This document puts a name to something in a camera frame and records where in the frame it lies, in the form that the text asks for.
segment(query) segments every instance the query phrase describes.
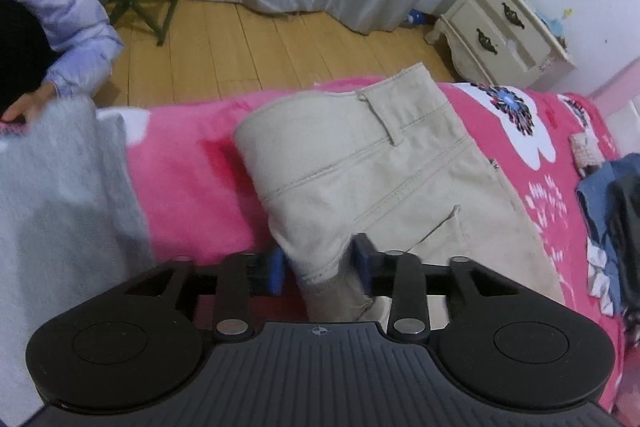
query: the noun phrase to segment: small logo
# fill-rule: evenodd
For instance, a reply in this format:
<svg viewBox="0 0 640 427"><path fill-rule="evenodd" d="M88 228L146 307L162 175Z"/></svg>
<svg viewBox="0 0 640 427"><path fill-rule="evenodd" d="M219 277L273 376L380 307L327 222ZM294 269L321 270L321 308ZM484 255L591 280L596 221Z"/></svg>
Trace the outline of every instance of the small logo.
<svg viewBox="0 0 640 427"><path fill-rule="evenodd" d="M322 337L323 335L326 335L327 333L329 333L329 330L327 328L325 328L324 326L316 326L315 328L313 328L311 330L311 332L316 336L316 337Z"/></svg>

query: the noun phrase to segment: person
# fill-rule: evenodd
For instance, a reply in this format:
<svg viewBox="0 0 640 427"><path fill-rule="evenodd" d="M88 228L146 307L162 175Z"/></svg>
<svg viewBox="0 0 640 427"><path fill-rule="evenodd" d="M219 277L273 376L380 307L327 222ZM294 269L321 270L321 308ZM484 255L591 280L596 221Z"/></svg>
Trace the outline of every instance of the person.
<svg viewBox="0 0 640 427"><path fill-rule="evenodd" d="M93 94L123 47L98 0L0 0L0 120Z"/></svg>

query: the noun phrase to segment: khaki trousers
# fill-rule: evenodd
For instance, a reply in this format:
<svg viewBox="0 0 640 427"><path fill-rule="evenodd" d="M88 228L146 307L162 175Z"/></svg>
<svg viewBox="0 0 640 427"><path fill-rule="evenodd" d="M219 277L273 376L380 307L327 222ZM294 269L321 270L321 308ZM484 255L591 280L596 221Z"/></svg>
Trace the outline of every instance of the khaki trousers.
<svg viewBox="0 0 640 427"><path fill-rule="evenodd" d="M421 64L357 92L278 100L234 139L312 321L386 325L388 299L365 296L344 256L358 232L424 263L468 256L563 302L513 186ZM430 311L434 327L446 323L442 304Z"/></svg>

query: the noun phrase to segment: belt loop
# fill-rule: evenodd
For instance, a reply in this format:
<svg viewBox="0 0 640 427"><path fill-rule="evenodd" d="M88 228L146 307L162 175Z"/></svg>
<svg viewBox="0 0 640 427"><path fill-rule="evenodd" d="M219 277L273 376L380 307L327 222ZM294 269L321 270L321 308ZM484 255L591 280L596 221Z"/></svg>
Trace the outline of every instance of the belt loop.
<svg viewBox="0 0 640 427"><path fill-rule="evenodd" d="M389 141L391 142L391 145L393 146L398 146L402 143L402 140L404 139L402 137L402 132L394 127L386 118L384 115L384 112L380 110L379 107L377 107L377 104L375 103L375 101L371 100L371 98L369 98L366 93L360 91L358 92L358 100L360 100L361 102L365 102L368 106L369 109L371 110L371 112L376 116L376 118L378 118L378 121L382 124L382 127L385 128L386 134L389 137Z"/></svg>

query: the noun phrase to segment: white nightstand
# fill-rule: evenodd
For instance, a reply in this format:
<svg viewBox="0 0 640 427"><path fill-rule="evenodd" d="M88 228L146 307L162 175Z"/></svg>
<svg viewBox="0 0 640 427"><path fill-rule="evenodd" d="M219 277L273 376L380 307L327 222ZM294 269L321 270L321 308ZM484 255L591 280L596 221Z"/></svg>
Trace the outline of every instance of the white nightstand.
<svg viewBox="0 0 640 427"><path fill-rule="evenodd" d="M457 0L425 36L445 34L453 63L466 80L524 89L551 67L575 68L543 22L523 0Z"/></svg>

